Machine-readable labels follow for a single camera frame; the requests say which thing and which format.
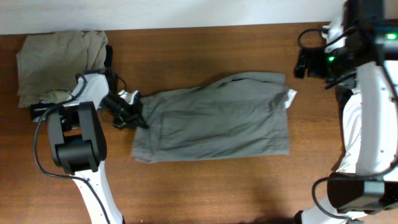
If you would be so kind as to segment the grey-green shorts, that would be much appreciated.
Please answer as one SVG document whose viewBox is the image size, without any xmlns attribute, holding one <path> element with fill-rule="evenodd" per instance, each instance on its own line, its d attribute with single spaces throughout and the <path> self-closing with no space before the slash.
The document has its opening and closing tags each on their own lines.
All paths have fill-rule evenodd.
<svg viewBox="0 0 398 224">
<path fill-rule="evenodd" d="M 288 154 L 296 94 L 283 74 L 243 72 L 144 97 L 149 127 L 136 130 L 131 156 L 153 164 Z"/>
</svg>

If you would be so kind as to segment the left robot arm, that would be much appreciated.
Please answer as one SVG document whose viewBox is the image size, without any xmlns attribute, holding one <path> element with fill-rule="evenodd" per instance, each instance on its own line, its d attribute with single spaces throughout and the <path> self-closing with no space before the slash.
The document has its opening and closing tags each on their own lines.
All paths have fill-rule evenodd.
<svg viewBox="0 0 398 224">
<path fill-rule="evenodd" d="M 107 143 L 97 110 L 109 112 L 115 128 L 147 127 L 141 94 L 112 90 L 116 81 L 100 73 L 78 74 L 71 96 L 45 116 L 53 162 L 78 187 L 92 223 L 125 222 L 106 177 Z"/>
</svg>

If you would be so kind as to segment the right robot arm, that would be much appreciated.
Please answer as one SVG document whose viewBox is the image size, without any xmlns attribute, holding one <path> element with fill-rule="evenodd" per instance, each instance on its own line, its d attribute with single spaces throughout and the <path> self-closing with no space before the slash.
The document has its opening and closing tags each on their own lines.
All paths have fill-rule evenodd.
<svg viewBox="0 0 398 224">
<path fill-rule="evenodd" d="M 383 1 L 349 0 L 318 31 L 325 45 L 301 46 L 294 75 L 352 91 L 342 118 L 346 156 L 322 178 L 326 197 L 293 221 L 360 223 L 397 208 L 397 26 L 386 19 Z"/>
</svg>

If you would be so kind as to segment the dark garment under white shirt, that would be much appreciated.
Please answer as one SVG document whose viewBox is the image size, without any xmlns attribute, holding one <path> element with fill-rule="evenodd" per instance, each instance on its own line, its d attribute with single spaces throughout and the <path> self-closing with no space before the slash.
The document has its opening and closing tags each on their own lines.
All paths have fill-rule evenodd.
<svg viewBox="0 0 398 224">
<path fill-rule="evenodd" d="M 351 98 L 353 95 L 352 89 L 349 88 L 343 88 L 343 87 L 336 87 L 335 88 L 335 93 L 336 93 L 336 100 L 338 102 L 338 109 L 340 114 L 343 113 L 344 107 L 347 104 L 348 100 Z"/>
</svg>

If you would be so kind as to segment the white shirt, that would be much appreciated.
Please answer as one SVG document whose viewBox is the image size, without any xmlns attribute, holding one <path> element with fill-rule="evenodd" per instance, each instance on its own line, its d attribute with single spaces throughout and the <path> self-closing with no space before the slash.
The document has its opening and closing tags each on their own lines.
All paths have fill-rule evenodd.
<svg viewBox="0 0 398 224">
<path fill-rule="evenodd" d="M 326 26 L 344 30 L 343 16 Z M 397 180 L 397 25 L 384 18 L 356 26 L 374 29 L 376 61 L 337 86 L 352 89 L 343 110 L 345 157 L 339 172 Z"/>
</svg>

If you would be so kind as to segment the folded black garment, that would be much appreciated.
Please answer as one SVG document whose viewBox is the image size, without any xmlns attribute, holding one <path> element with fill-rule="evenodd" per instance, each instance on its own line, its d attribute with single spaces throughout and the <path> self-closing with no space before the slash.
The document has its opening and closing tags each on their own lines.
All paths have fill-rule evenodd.
<svg viewBox="0 0 398 224">
<path fill-rule="evenodd" d="M 104 61 L 104 66 L 105 67 L 110 67 L 112 65 L 113 61 L 113 48 L 109 44 L 105 46 L 106 49 L 106 57 Z M 34 105 L 30 105 L 30 119 L 33 122 L 37 122 L 38 119 L 44 114 L 45 110 L 47 110 L 49 107 L 53 106 L 54 103 L 37 103 Z"/>
</svg>

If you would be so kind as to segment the folded beige garment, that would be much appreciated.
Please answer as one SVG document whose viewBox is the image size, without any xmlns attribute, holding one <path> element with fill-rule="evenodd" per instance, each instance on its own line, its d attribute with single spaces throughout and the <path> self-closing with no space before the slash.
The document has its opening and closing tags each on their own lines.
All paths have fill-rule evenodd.
<svg viewBox="0 0 398 224">
<path fill-rule="evenodd" d="M 27 36 L 16 55 L 19 107 L 65 101 L 77 73 L 104 68 L 107 44 L 103 31 Z"/>
</svg>

